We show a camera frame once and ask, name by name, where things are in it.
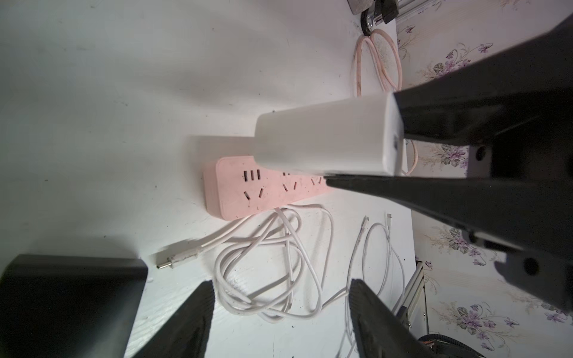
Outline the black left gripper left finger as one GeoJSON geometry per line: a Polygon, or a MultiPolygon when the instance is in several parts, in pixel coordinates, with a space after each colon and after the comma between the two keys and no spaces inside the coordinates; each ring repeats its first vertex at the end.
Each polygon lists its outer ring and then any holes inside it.
{"type": "Polygon", "coordinates": [[[195,289],[136,357],[204,357],[213,319],[215,293],[208,280],[195,289]]]}

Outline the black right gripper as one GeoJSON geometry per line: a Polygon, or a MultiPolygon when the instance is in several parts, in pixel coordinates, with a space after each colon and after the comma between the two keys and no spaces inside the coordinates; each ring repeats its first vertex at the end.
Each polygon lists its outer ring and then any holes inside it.
{"type": "Polygon", "coordinates": [[[336,175],[327,185],[467,232],[506,254],[495,268],[507,283],[572,310],[572,18],[394,96],[407,139],[492,138],[470,146],[468,178],[336,175]]]}

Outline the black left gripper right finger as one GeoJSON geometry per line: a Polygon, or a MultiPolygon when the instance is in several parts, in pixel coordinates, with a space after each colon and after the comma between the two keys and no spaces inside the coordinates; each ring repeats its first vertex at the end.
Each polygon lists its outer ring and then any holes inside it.
{"type": "Polygon", "coordinates": [[[349,308],[360,357],[434,357],[360,280],[349,290],[349,308]]]}

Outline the white USB charger adapter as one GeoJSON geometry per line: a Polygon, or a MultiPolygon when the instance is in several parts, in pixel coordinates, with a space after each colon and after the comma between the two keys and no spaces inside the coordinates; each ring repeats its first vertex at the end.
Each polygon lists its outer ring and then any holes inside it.
{"type": "Polygon", "coordinates": [[[252,143],[266,169],[308,175],[399,176],[404,125],[391,92],[259,116],[252,143]]]}

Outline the black USB charger adapter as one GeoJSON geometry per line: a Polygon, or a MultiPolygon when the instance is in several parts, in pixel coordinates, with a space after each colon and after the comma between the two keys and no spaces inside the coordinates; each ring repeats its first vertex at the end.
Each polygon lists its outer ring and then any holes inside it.
{"type": "Polygon", "coordinates": [[[21,254],[1,276],[2,357],[123,357],[141,259],[21,254]]]}

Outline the pink power strip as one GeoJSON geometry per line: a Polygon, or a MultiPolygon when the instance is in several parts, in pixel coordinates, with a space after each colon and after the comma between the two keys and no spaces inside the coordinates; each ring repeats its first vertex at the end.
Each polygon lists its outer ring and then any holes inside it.
{"type": "Polygon", "coordinates": [[[207,212],[229,222],[331,191],[321,176],[265,169],[252,156],[206,163],[203,183],[207,212]]]}

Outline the black stapler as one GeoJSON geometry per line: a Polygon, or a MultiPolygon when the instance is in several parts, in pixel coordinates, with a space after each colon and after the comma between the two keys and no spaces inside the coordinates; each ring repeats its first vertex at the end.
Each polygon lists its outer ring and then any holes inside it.
{"type": "Polygon", "coordinates": [[[364,36],[370,36],[376,25],[388,24],[399,14],[398,0],[374,0],[361,13],[361,29],[364,36]]]}

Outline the aluminium enclosure frame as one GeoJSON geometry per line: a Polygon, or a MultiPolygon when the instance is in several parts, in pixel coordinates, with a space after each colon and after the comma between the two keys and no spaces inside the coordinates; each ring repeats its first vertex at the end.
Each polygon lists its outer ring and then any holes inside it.
{"type": "Polygon", "coordinates": [[[416,271],[404,289],[404,293],[394,307],[396,318],[408,331],[419,339],[429,334],[425,276],[423,265],[416,262],[416,271]]]}

